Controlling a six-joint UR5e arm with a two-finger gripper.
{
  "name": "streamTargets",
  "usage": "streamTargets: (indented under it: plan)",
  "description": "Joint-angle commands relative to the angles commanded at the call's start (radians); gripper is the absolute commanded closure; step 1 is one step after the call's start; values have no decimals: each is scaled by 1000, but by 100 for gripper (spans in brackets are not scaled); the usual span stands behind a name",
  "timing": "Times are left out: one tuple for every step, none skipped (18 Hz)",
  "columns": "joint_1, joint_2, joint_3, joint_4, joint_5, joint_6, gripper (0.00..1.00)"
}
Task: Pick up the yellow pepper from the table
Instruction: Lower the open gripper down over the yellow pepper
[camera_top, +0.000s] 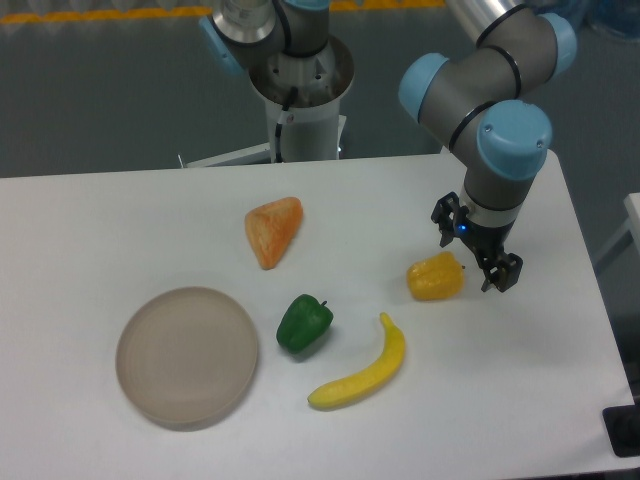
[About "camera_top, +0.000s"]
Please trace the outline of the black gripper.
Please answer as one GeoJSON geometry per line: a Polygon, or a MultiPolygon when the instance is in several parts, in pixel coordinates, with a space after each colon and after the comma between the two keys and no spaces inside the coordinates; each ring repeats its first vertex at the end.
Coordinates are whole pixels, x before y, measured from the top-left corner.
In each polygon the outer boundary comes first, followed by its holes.
{"type": "Polygon", "coordinates": [[[438,226],[439,246],[449,245],[459,238],[462,243],[481,260],[484,273],[483,292],[494,288],[504,293],[519,280],[523,260],[516,254],[504,252],[513,223],[499,227],[486,227],[467,219],[469,209],[455,192],[440,198],[431,214],[431,221],[438,226]]]}

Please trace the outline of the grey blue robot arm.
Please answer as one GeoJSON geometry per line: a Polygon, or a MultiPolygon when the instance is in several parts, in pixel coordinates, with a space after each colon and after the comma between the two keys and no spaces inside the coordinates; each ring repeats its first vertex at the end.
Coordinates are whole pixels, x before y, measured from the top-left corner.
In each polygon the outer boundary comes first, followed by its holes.
{"type": "MultiPolygon", "coordinates": [[[[459,239],[485,287],[506,291],[523,262],[504,243],[552,140],[546,114],[522,97],[572,64],[577,40],[567,20],[521,1],[451,1],[448,8],[474,52],[458,62],[420,57],[398,98],[466,169],[461,191],[434,207],[441,244],[459,239]]],[[[328,2],[217,1],[200,28],[220,67],[247,74],[263,100],[273,162],[337,157],[339,105],[354,65],[329,32],[328,2]]]]}

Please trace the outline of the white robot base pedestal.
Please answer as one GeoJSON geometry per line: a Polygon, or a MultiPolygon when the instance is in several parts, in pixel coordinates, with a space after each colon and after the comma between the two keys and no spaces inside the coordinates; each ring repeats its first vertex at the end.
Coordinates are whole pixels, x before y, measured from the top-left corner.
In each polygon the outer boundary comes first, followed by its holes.
{"type": "Polygon", "coordinates": [[[186,168],[335,160],[346,117],[340,103],[351,88],[354,63],[338,38],[309,57],[278,53],[249,70],[263,101],[268,141],[186,163],[186,168]]]}

